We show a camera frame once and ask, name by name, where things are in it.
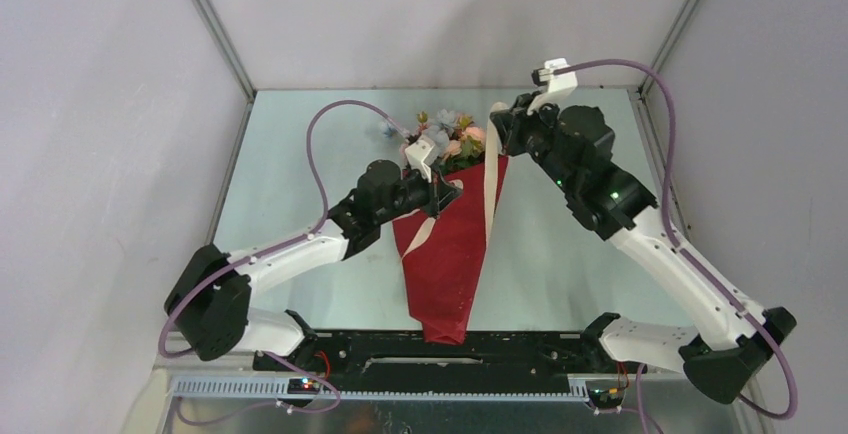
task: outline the red gift bag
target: red gift bag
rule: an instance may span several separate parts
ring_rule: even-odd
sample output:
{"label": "red gift bag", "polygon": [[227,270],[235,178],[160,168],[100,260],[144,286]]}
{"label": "red gift bag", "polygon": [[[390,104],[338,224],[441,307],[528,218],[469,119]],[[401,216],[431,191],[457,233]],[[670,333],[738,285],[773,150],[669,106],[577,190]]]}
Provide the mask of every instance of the red gift bag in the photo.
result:
{"label": "red gift bag", "polygon": [[[499,157],[495,162],[497,182],[494,200],[490,200],[491,213],[500,197],[509,158]],[[438,219],[419,211],[392,222],[403,263],[409,315],[421,321],[425,341],[465,341],[488,243],[485,167],[481,163],[445,176],[463,192]]]}

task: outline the white wall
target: white wall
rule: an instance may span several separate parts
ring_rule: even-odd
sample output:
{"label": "white wall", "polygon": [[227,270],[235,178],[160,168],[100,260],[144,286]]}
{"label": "white wall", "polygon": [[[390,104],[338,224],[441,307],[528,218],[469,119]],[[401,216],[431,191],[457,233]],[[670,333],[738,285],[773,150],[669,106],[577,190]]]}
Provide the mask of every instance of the white wall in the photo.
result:
{"label": "white wall", "polygon": [[[683,0],[212,0],[259,88],[515,87],[554,57],[650,62]],[[623,69],[578,74],[637,84]]]}
{"label": "white wall", "polygon": [[0,432],[117,432],[244,99],[190,0],[0,0],[0,43]]}
{"label": "white wall", "polygon": [[[800,410],[778,432],[845,432],[846,6],[705,0],[664,71],[680,112],[675,178],[695,244],[743,290],[798,319],[786,352]],[[759,379],[782,410],[776,362]]]}

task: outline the white table surface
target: white table surface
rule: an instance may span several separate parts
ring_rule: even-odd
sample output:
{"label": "white table surface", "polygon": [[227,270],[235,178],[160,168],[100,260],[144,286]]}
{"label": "white table surface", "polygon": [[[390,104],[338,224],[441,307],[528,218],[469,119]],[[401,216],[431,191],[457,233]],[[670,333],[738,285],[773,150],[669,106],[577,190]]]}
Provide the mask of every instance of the white table surface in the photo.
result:
{"label": "white table surface", "polygon": [[[522,89],[261,91],[224,203],[216,245],[226,251],[302,230],[319,216],[320,199],[306,162],[306,127],[339,99],[373,103],[409,128],[415,113],[440,108],[485,122],[496,101]],[[616,132],[613,160],[654,187],[627,91],[579,88],[571,105],[600,107]],[[379,134],[380,118],[360,107],[327,113],[314,134],[315,159],[332,206],[375,159],[398,161],[398,143]],[[409,317],[400,258],[390,226],[351,259],[322,266],[254,300],[294,309],[314,328],[420,329]],[[691,324],[648,273],[585,231],[560,191],[528,156],[510,161],[469,322],[470,330],[582,330],[603,312],[642,322]]]}

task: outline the floor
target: floor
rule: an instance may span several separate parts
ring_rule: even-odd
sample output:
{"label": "floor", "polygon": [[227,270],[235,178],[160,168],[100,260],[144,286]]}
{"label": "floor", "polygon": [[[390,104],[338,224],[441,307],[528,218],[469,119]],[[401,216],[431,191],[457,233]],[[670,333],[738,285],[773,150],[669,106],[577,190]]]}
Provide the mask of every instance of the floor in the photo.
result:
{"label": "floor", "polygon": [[[282,240],[314,223],[320,199],[306,162],[306,128],[339,99],[379,106],[408,127],[415,113],[447,108],[483,121],[496,101],[522,89],[261,91],[247,126],[215,243],[234,250]],[[625,89],[579,88],[572,105],[598,106],[616,132],[613,160],[654,186]],[[398,143],[382,137],[380,118],[341,107],[317,124],[315,159],[330,204],[347,195],[369,162],[398,161]],[[409,317],[400,259],[389,228],[356,257],[322,266],[254,300],[294,309],[315,328],[419,329]],[[472,330],[581,330],[603,312],[668,325],[685,313],[635,262],[583,230],[561,193],[527,156],[511,159],[472,309]]]}

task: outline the red bag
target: red bag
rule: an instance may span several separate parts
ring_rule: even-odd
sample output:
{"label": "red bag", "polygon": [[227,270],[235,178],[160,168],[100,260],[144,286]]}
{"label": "red bag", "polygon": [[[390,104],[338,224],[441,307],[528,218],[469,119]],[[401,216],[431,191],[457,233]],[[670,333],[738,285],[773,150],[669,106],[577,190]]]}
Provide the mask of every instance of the red bag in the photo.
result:
{"label": "red bag", "polygon": [[[495,204],[508,160],[506,156],[497,160]],[[461,183],[463,192],[438,219],[419,211],[392,222],[403,263],[409,315],[421,321],[427,342],[455,345],[465,341],[486,255],[484,174],[485,164],[481,163],[445,176],[448,182]],[[417,247],[411,246],[416,234],[418,241],[422,235],[426,239],[423,244],[416,241]]]}

